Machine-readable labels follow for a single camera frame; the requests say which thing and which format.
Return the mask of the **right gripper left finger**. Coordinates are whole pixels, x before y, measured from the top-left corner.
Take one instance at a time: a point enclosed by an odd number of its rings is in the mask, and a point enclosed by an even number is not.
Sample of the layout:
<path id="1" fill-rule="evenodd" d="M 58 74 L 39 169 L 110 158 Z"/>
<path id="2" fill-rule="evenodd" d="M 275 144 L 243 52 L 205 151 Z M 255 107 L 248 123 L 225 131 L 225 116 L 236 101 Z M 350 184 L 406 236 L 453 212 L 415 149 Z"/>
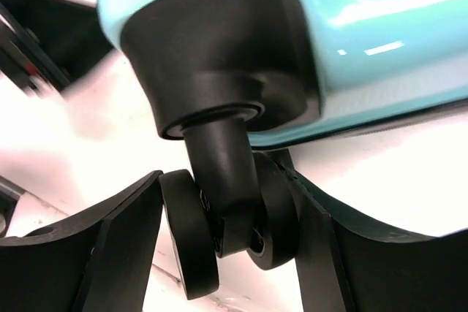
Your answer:
<path id="1" fill-rule="evenodd" d="M 162 216 L 160 175 L 1 239 L 1 310 L 141 311 Z"/>

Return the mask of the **pink teal kids suitcase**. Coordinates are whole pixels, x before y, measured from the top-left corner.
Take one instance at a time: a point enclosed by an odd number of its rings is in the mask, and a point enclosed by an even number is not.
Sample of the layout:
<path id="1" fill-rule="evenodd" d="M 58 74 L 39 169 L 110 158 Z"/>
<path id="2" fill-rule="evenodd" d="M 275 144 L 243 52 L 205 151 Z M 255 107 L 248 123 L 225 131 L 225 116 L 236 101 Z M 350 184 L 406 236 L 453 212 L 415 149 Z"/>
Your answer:
<path id="1" fill-rule="evenodd" d="M 467 109 L 467 0 L 97 0 L 165 140 L 159 186 L 186 297 L 217 259 L 294 260 L 298 210 L 272 154 Z"/>

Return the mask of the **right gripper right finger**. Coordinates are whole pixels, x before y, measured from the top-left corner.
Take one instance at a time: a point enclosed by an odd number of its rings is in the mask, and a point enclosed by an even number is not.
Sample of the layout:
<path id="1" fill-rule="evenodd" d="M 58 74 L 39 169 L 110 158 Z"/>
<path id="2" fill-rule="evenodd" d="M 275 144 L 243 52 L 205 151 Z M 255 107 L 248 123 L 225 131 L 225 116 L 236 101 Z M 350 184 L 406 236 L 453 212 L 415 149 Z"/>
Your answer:
<path id="1" fill-rule="evenodd" d="M 298 210 L 305 311 L 465 311 L 467 231 L 432 237 L 378 221 L 326 194 L 275 151 Z"/>

